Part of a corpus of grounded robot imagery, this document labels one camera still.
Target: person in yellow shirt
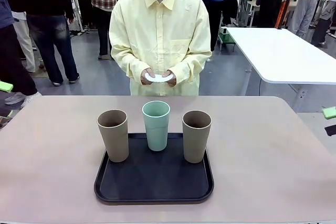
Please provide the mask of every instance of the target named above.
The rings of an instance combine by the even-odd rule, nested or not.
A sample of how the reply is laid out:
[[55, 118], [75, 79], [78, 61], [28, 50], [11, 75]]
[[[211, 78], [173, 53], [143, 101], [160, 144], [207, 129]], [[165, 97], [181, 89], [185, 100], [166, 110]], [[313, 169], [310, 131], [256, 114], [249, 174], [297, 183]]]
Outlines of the person in yellow shirt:
[[318, 0], [298, 0], [288, 30], [303, 38], [313, 19]]
[[[132, 95], [198, 95], [200, 72], [212, 54], [202, 0], [119, 0], [109, 34]], [[156, 83], [146, 73], [173, 78]]]

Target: tray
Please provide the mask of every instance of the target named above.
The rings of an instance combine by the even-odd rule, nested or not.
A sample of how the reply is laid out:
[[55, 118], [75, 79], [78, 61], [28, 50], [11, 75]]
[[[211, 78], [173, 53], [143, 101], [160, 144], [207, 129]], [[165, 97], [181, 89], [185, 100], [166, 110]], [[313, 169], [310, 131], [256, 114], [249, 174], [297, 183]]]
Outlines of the tray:
[[214, 189], [207, 152], [203, 161], [191, 164], [183, 157], [183, 134], [168, 133], [161, 152], [148, 148], [145, 133], [129, 134], [129, 157], [113, 163], [107, 153], [95, 181], [97, 197], [114, 204], [200, 203]]

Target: dark blue jeans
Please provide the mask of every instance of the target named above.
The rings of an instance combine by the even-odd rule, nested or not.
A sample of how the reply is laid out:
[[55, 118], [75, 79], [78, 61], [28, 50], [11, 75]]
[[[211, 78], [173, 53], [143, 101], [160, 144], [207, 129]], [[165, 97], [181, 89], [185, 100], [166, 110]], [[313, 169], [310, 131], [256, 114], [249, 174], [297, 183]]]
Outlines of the dark blue jeans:
[[72, 55], [70, 31], [65, 16], [27, 15], [27, 22], [31, 36], [41, 53], [49, 79], [56, 83], [63, 82], [55, 58], [55, 44], [61, 55], [68, 80], [75, 81], [79, 75]]

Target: mint green cup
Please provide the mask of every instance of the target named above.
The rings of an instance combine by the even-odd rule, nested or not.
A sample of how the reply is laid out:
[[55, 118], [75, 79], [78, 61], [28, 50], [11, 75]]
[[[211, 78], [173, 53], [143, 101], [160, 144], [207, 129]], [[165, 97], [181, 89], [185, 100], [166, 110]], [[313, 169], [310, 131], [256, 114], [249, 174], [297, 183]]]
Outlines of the mint green cup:
[[162, 151], [167, 146], [170, 107], [161, 101], [152, 101], [142, 107], [149, 149]]

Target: yellow shirt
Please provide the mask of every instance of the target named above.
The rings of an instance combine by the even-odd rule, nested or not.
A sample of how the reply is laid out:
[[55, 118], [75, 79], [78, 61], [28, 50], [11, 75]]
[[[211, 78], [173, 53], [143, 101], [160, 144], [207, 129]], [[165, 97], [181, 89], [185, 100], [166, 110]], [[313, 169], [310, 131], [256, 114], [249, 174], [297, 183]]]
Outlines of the yellow shirt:
[[[211, 56], [208, 12], [202, 0], [119, 0], [110, 26], [112, 57], [131, 78], [132, 95], [198, 95]], [[171, 70], [176, 86], [144, 86], [143, 70]]]

